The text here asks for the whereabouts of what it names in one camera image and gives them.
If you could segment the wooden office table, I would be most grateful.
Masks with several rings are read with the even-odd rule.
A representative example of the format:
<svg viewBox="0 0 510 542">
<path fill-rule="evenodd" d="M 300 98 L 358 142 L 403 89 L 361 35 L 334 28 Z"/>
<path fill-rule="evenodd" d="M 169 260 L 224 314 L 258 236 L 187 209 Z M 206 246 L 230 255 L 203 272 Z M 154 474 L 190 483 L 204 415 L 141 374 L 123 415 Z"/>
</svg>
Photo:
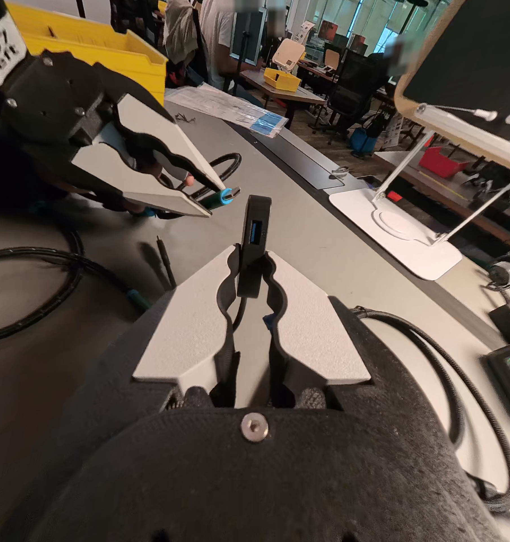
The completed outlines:
<svg viewBox="0 0 510 542">
<path fill-rule="evenodd" d="M 285 104 L 283 107 L 285 108 L 285 118 L 288 120 L 288 125 L 292 123 L 295 112 L 300 104 L 321 106 L 326 103 L 324 98 L 302 87 L 298 87 L 295 91 L 275 89 L 264 81 L 263 71 L 242 71 L 240 77 L 258 89 L 265 100 L 283 102 Z"/>
</svg>

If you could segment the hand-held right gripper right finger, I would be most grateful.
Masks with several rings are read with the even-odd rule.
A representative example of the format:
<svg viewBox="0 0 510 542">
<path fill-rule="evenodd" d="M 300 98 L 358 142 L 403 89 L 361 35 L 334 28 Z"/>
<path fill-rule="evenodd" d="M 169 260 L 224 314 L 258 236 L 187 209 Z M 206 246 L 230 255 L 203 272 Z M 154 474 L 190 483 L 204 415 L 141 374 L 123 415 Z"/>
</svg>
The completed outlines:
<svg viewBox="0 0 510 542">
<path fill-rule="evenodd" d="M 370 374 L 327 293 L 278 254 L 266 252 L 267 305 L 280 378 L 288 390 L 354 385 Z"/>
</svg>

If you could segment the black usb hub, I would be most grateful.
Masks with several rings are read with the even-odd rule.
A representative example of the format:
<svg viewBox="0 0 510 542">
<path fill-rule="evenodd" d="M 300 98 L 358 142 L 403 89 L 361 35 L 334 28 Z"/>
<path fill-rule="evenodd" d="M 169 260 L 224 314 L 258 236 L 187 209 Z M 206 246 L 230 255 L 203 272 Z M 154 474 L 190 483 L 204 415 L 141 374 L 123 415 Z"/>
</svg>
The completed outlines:
<svg viewBox="0 0 510 542">
<path fill-rule="evenodd" d="M 272 199 L 250 195 L 247 200 L 244 231 L 239 256 L 237 295 L 256 299 L 265 268 L 266 242 Z"/>
</svg>

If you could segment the large black monitor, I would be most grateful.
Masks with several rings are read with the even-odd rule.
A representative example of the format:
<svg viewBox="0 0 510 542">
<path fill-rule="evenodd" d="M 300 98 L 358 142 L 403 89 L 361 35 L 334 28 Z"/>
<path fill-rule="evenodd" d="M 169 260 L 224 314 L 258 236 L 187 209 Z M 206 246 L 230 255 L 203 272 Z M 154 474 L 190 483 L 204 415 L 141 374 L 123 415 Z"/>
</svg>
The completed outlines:
<svg viewBox="0 0 510 542">
<path fill-rule="evenodd" d="M 230 57 L 247 64 L 258 62 L 261 42 L 264 34 L 267 10 L 257 12 L 236 12 L 234 14 Z"/>
</svg>

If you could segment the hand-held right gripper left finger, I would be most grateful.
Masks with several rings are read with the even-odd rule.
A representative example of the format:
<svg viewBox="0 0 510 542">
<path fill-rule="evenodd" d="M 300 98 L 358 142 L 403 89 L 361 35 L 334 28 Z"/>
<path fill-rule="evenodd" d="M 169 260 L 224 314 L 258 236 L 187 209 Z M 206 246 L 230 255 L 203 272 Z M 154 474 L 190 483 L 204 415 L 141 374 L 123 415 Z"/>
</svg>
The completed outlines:
<svg viewBox="0 0 510 542">
<path fill-rule="evenodd" d="M 232 245 L 180 284 L 132 374 L 188 390 L 227 379 L 234 352 L 228 309 L 237 298 L 239 246 Z"/>
</svg>

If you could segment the beige hanging jacket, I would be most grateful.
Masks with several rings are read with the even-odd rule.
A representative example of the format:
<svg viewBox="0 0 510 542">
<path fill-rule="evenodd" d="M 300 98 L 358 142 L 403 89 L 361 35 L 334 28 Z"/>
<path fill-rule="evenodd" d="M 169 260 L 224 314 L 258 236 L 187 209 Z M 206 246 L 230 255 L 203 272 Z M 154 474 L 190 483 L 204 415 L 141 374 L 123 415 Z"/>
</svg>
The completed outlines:
<svg viewBox="0 0 510 542">
<path fill-rule="evenodd" d="M 198 50 L 194 12 L 190 1 L 167 1 L 164 47 L 173 64 L 189 64 Z"/>
</svg>

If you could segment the yellow plastic bin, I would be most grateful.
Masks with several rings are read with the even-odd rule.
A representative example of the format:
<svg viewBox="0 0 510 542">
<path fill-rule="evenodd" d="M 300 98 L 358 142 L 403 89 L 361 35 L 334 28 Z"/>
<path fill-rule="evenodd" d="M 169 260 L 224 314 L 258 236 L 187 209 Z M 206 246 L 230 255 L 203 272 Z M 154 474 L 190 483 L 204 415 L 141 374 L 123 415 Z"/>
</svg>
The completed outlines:
<svg viewBox="0 0 510 542">
<path fill-rule="evenodd" d="M 167 59 L 142 38 L 0 1 L 0 118 L 77 122 L 129 94 L 164 111 Z"/>
</svg>

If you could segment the red plastic bin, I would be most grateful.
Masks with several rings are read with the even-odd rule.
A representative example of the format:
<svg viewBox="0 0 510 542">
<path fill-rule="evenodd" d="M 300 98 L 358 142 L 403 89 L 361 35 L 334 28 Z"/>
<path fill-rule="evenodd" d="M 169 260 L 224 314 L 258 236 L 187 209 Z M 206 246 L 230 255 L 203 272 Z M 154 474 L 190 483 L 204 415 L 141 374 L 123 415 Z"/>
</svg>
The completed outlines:
<svg viewBox="0 0 510 542">
<path fill-rule="evenodd" d="M 467 161 L 455 161 L 441 153 L 442 147 L 427 147 L 419 160 L 419 167 L 426 169 L 437 176 L 450 179 L 457 173 L 464 171 Z"/>
</svg>

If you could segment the black mesh office chair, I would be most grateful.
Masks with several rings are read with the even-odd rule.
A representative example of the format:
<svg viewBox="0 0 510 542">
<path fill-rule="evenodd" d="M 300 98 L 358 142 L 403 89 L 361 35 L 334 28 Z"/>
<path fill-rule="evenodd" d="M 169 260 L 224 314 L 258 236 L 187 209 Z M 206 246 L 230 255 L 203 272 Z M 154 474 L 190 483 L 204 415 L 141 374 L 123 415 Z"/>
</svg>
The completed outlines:
<svg viewBox="0 0 510 542">
<path fill-rule="evenodd" d="M 368 111 L 375 92 L 389 79 L 384 53 L 363 56 L 348 50 L 328 106 L 339 116 L 337 128 L 347 130 Z"/>
</svg>

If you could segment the printed paper sheet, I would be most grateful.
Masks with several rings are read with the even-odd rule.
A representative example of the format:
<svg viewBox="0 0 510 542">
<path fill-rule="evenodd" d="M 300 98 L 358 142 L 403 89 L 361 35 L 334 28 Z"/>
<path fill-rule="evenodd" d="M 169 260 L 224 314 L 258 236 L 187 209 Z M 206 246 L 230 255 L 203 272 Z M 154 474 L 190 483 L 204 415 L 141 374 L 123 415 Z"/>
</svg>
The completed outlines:
<svg viewBox="0 0 510 542">
<path fill-rule="evenodd" d="M 253 105 L 245 99 L 227 94 L 209 84 L 183 86 L 165 91 L 164 100 L 193 111 L 244 127 L 254 133 L 274 138 L 288 119 Z"/>
</svg>

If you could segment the white boxy device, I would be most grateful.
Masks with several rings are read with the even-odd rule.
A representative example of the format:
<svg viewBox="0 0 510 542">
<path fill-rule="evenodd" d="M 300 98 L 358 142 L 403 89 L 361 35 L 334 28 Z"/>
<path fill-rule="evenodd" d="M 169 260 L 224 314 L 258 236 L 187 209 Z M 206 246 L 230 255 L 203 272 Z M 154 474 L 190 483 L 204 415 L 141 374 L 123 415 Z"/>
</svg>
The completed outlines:
<svg viewBox="0 0 510 542">
<path fill-rule="evenodd" d="M 290 73 L 305 53 L 305 50 L 304 44 L 291 38 L 283 38 L 272 56 L 271 63 L 277 66 L 278 70 Z"/>
</svg>

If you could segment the blue waste container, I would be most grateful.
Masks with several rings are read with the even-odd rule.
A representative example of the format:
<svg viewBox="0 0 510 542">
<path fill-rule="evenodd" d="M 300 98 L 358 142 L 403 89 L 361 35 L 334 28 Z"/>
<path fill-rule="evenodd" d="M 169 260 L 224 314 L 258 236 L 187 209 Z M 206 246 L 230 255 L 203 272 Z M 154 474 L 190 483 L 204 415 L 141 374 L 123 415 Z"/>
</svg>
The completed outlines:
<svg viewBox="0 0 510 542">
<path fill-rule="evenodd" d="M 353 153 L 360 156 L 372 154 L 378 138 L 379 136 L 374 135 L 373 131 L 363 127 L 357 127 L 350 136 L 349 147 L 352 149 Z"/>
</svg>

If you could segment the grey black round device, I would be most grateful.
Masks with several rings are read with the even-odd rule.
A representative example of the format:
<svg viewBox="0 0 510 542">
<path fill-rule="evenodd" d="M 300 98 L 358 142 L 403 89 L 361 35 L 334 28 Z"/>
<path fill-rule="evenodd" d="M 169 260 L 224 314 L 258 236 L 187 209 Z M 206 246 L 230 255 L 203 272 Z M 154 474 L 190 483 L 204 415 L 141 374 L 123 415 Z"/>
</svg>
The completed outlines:
<svg viewBox="0 0 510 542">
<path fill-rule="evenodd" d="M 496 258 L 488 267 L 487 289 L 504 292 L 510 289 L 510 252 Z"/>
</svg>

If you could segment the dark grey desk mat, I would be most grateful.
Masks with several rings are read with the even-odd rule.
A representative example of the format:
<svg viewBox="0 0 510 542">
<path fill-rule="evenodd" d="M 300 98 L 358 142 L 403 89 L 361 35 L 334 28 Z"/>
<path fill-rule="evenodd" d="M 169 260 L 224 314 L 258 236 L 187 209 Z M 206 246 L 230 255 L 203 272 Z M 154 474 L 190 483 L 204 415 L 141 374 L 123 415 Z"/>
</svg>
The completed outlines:
<svg viewBox="0 0 510 542">
<path fill-rule="evenodd" d="M 339 166 L 287 128 L 283 128 L 274 138 L 241 127 L 236 131 L 253 146 L 260 148 L 260 152 L 282 171 L 302 180 L 316 191 L 333 194 L 368 188 L 364 180 L 350 173 L 345 178 L 330 178 L 330 173 Z"/>
</svg>

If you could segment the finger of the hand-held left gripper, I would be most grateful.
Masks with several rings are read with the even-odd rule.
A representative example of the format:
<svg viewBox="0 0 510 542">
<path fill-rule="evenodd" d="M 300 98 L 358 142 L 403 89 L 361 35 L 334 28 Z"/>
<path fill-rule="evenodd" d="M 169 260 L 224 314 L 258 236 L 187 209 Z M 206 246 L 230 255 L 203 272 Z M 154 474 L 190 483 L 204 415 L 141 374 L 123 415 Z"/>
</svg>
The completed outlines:
<svg viewBox="0 0 510 542">
<path fill-rule="evenodd" d="M 163 186 L 154 175 L 132 169 L 120 153 L 107 144 L 81 148 L 71 163 L 108 188 L 118 190 L 126 200 L 182 216 L 209 218 L 212 215 L 185 193 Z"/>
<path fill-rule="evenodd" d="M 167 111 L 156 112 L 129 94 L 119 100 L 116 111 L 119 125 L 136 145 L 156 151 L 171 166 L 192 174 L 215 192 L 225 189 L 219 175 Z"/>
</svg>

